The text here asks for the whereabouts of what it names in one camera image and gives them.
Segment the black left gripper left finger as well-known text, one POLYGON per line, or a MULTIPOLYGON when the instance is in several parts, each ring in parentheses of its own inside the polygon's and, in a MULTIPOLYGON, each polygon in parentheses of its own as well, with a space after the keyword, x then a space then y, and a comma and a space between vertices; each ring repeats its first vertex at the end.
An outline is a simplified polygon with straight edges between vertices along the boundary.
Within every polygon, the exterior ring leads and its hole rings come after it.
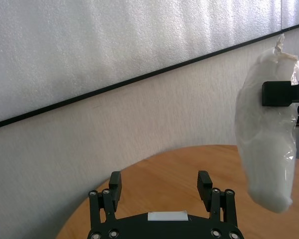
POLYGON ((108 187, 102 192, 92 190, 89 192, 90 223, 92 226, 101 224, 100 210, 103 209, 106 221, 116 219, 115 212, 122 191, 122 178, 120 171, 111 174, 108 187))

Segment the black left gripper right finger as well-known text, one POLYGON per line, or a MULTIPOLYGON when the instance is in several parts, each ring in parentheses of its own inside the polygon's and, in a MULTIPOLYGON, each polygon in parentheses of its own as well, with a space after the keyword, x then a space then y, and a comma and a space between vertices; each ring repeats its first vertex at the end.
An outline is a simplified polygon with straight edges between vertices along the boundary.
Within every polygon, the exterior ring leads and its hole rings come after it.
POLYGON ((213 187, 207 171, 198 172, 197 189, 210 219, 220 222, 222 210, 223 222, 237 223, 235 192, 232 189, 221 191, 219 188, 213 187))

